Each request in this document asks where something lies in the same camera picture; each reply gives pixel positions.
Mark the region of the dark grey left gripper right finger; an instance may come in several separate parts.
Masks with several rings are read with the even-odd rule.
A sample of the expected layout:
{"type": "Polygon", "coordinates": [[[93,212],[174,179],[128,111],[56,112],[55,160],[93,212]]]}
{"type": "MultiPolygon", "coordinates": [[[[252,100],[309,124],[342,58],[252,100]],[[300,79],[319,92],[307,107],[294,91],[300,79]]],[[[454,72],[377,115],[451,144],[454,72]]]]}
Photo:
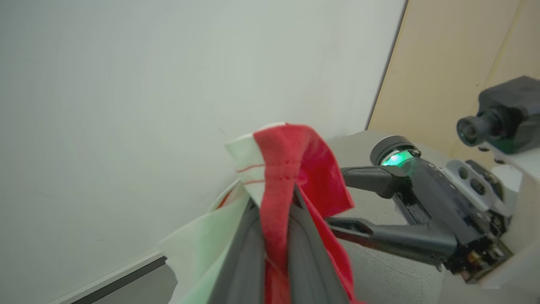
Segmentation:
{"type": "Polygon", "coordinates": [[[349,303],[298,187],[289,209],[289,286],[292,304],[349,303]]]}

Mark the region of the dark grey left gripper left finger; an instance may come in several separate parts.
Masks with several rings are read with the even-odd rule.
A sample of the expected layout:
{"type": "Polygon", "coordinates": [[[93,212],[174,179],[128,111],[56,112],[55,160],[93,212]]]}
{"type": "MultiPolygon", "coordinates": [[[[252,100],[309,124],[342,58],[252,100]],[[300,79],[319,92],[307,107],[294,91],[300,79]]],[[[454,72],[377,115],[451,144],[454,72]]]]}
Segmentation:
{"type": "Polygon", "coordinates": [[[250,199],[208,303],[262,304],[264,299],[265,242],[258,206],[250,199]]]}

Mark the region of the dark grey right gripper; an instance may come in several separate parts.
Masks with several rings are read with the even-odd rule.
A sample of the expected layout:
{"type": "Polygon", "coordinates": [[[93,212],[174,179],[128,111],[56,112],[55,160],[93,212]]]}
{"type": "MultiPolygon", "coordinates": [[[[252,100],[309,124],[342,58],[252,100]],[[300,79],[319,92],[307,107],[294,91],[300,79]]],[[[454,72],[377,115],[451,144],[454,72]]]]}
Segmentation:
{"type": "Polygon", "coordinates": [[[341,168],[347,187],[392,198],[407,221],[376,225],[365,219],[326,219],[341,240],[416,262],[444,267],[477,283],[513,257],[502,241],[514,199],[491,171],[473,160],[438,167],[403,136],[389,136],[371,151],[376,166],[341,168]]]}

